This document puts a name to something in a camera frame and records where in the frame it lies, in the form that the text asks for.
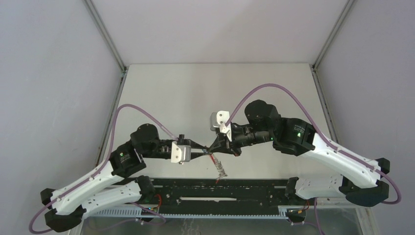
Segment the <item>red grey keyring holder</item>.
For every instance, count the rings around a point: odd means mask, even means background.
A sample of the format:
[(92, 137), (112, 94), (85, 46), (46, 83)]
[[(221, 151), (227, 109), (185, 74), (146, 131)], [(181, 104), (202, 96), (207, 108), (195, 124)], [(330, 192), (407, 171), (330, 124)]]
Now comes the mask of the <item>red grey keyring holder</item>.
[(217, 184), (222, 178), (227, 177), (228, 175), (225, 172), (225, 169), (223, 168), (221, 161), (218, 158), (216, 158), (213, 154), (210, 154), (209, 156), (218, 171), (218, 177), (215, 181), (215, 183)]

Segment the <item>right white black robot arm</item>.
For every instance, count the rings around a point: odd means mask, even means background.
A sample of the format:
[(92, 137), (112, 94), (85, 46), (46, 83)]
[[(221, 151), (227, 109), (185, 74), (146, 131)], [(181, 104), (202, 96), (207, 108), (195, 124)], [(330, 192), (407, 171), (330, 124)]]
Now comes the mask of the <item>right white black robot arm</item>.
[(243, 147), (271, 142), (276, 151), (313, 159), (335, 171), (334, 175), (323, 178), (289, 178), (284, 192), (289, 204), (334, 197), (373, 207), (389, 197), (389, 185), (381, 180), (389, 172), (389, 160), (362, 156), (352, 159), (344, 148), (325, 142), (310, 123), (282, 117), (274, 105), (263, 100), (249, 103), (244, 113), (248, 120), (244, 125), (230, 122), (228, 111), (211, 114), (210, 128), (216, 133), (216, 139), (209, 147), (210, 152), (239, 156)]

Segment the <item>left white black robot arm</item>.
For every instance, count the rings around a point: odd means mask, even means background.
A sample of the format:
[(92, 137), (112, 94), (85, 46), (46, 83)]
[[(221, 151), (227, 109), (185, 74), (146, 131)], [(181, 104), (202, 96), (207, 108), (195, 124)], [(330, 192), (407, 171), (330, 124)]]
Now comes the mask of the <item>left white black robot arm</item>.
[(106, 163), (62, 189), (41, 191), (42, 203), (48, 208), (45, 223), (60, 233), (107, 208), (130, 202), (149, 204), (154, 200), (156, 190), (148, 176), (141, 175), (113, 189), (109, 186), (146, 168), (145, 158), (183, 163), (204, 155), (207, 150), (184, 135), (177, 140), (162, 140), (156, 126), (143, 124), (130, 135), (129, 141), (110, 154)]

